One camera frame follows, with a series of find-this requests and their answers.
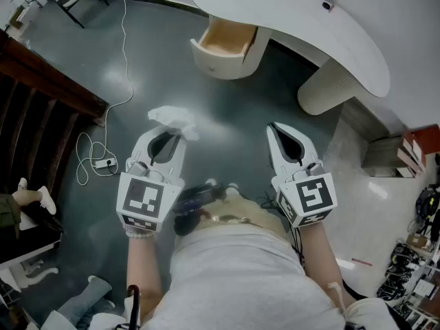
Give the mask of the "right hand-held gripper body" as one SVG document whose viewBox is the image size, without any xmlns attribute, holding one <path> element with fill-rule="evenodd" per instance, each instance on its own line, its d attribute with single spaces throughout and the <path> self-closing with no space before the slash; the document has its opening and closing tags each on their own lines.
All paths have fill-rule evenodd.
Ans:
<svg viewBox="0 0 440 330">
<path fill-rule="evenodd" d="M 294 228 L 322 221 L 338 206 L 332 175 L 320 160 L 303 170 L 273 177 L 272 186 L 278 207 Z"/>
</svg>

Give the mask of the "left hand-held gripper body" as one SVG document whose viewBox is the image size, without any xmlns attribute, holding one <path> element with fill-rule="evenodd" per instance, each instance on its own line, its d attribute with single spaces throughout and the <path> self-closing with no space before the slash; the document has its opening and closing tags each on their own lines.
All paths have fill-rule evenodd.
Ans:
<svg viewBox="0 0 440 330">
<path fill-rule="evenodd" d="M 184 188 L 174 170 L 129 159 L 120 174 L 116 213 L 126 233 L 158 233 Z"/>
</svg>

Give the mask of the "cream wooden drawer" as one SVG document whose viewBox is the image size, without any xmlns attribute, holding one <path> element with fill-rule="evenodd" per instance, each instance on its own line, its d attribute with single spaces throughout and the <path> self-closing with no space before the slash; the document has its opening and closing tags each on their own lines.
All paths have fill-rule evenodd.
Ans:
<svg viewBox="0 0 440 330">
<path fill-rule="evenodd" d="M 210 17 L 200 39 L 191 39 L 196 66 L 205 74 L 222 80 L 244 78 L 258 65 L 256 37 L 258 28 Z"/>
</svg>

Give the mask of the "person's left forearm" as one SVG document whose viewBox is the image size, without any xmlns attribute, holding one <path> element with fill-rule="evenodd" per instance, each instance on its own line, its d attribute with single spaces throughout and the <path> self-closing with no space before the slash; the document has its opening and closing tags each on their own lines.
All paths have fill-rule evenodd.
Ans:
<svg viewBox="0 0 440 330">
<path fill-rule="evenodd" d="M 140 291 L 140 320 L 145 322 L 163 297 L 156 255 L 155 237 L 130 238 L 126 285 Z"/>
</svg>

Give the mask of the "person's right forearm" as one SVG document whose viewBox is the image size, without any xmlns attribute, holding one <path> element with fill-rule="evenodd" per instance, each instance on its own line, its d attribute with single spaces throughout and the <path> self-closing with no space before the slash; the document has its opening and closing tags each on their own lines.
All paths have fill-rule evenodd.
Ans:
<svg viewBox="0 0 440 330">
<path fill-rule="evenodd" d="M 339 283 L 345 306 L 352 305 L 355 299 L 344 289 L 340 267 L 326 236 L 324 225 L 320 222 L 303 226 L 299 230 L 306 275 L 324 290 L 337 307 L 339 307 L 337 294 L 328 289 L 327 284 Z"/>
</svg>

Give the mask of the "black box device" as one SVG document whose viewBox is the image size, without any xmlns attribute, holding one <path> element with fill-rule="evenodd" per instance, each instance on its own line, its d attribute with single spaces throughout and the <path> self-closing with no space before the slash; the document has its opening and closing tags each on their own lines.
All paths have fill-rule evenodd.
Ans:
<svg viewBox="0 0 440 330">
<path fill-rule="evenodd" d="M 206 204 L 223 199 L 225 196 L 226 187 L 223 184 L 205 183 L 185 189 L 177 200 L 175 213 L 179 215 L 189 214 L 199 210 Z"/>
</svg>

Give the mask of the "black pouch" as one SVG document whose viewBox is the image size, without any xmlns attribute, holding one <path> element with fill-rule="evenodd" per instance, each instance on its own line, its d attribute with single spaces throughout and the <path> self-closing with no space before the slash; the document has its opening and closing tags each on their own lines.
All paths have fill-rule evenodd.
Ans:
<svg viewBox="0 0 440 330">
<path fill-rule="evenodd" d="M 175 234 L 179 237 L 190 234 L 200 224 L 203 216 L 204 213 L 202 212 L 176 215 L 174 219 Z"/>
</svg>

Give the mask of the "person's beige trousers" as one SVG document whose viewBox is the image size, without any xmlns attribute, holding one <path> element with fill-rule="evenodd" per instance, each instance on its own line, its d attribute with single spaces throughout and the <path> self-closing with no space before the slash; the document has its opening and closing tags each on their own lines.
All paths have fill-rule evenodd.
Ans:
<svg viewBox="0 0 440 330">
<path fill-rule="evenodd" d="M 269 213 L 256 202 L 238 193 L 227 195 L 224 199 L 218 199 L 202 208 L 208 214 L 208 218 L 202 217 L 196 230 L 219 226 L 250 225 L 269 230 L 282 239 L 286 238 L 286 231 L 280 217 Z"/>
</svg>

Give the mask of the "grey wooden platform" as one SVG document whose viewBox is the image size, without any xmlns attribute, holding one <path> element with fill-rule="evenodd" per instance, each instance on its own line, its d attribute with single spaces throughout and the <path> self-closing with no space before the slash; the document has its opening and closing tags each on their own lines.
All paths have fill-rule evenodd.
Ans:
<svg viewBox="0 0 440 330">
<path fill-rule="evenodd" d="M 400 136 L 391 137 L 388 129 L 357 98 L 343 103 L 341 118 L 367 141 L 361 168 L 371 177 L 413 177 L 404 160 Z"/>
</svg>

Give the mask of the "person's white shirt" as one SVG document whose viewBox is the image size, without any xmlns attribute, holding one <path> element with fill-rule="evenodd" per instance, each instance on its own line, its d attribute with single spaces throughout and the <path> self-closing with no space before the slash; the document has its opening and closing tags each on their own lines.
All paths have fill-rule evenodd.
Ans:
<svg viewBox="0 0 440 330">
<path fill-rule="evenodd" d="M 379 298 L 338 305 L 288 242 L 254 226 L 199 230 L 175 248 L 171 284 L 140 330 L 399 330 Z"/>
</svg>

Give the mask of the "stack of red brown boxes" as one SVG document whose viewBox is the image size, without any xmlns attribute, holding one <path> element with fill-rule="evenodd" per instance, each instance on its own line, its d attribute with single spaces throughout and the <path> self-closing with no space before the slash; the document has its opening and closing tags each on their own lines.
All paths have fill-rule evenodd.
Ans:
<svg viewBox="0 0 440 330">
<path fill-rule="evenodd" d="M 425 171 L 430 154 L 440 155 L 438 124 L 402 133 L 398 157 L 414 174 L 421 175 Z"/>
</svg>

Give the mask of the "black and white bench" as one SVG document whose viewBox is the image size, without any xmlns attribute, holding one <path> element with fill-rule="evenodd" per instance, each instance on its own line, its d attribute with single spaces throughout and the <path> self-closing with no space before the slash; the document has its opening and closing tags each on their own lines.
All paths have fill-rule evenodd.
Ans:
<svg viewBox="0 0 440 330">
<path fill-rule="evenodd" d="M 19 283 L 24 274 L 33 277 L 46 270 L 41 255 L 56 249 L 63 233 L 57 215 L 46 216 L 39 223 L 25 219 L 24 227 L 17 240 L 0 241 L 0 280 L 17 292 L 23 290 Z"/>
</svg>

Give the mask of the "dark wooden furniture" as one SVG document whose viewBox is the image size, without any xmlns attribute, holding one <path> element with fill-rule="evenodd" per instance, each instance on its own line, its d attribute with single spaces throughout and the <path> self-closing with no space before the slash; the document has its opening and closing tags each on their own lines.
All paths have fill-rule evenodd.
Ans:
<svg viewBox="0 0 440 330">
<path fill-rule="evenodd" d="M 24 177 L 57 197 L 80 131 L 108 106 L 0 29 L 0 191 Z"/>
</svg>

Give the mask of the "white curved furniture leg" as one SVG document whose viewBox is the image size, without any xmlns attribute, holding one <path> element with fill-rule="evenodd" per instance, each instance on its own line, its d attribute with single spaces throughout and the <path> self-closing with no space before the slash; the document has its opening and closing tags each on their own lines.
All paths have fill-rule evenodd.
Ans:
<svg viewBox="0 0 440 330">
<path fill-rule="evenodd" d="M 40 283 L 46 276 L 50 274 L 58 274 L 59 272 L 60 270 L 57 267 L 52 267 L 40 272 L 39 274 L 33 277 L 28 277 L 24 274 L 19 283 L 20 288 L 25 289 L 28 288 L 29 286 L 36 285 Z"/>
</svg>

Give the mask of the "white curved desk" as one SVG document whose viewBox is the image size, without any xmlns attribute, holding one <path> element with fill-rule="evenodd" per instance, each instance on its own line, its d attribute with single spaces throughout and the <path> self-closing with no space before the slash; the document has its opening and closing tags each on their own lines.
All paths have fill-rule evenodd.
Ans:
<svg viewBox="0 0 440 330">
<path fill-rule="evenodd" d="M 329 58 L 299 89 L 298 104 L 316 116 L 362 94 L 389 93 L 388 65 L 361 25 L 323 0 L 193 0 L 208 14 L 290 35 Z"/>
</svg>

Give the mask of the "white drawstring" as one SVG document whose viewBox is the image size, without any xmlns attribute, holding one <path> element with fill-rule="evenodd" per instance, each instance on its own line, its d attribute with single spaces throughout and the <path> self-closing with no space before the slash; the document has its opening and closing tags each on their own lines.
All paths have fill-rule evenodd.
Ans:
<svg viewBox="0 0 440 330">
<path fill-rule="evenodd" d="M 330 290 L 333 290 L 337 294 L 338 306 L 340 308 L 341 314 L 344 316 L 344 318 L 346 318 L 347 317 L 347 308 L 344 303 L 342 288 L 341 288 L 340 284 L 337 282 L 328 283 L 327 288 Z"/>
</svg>

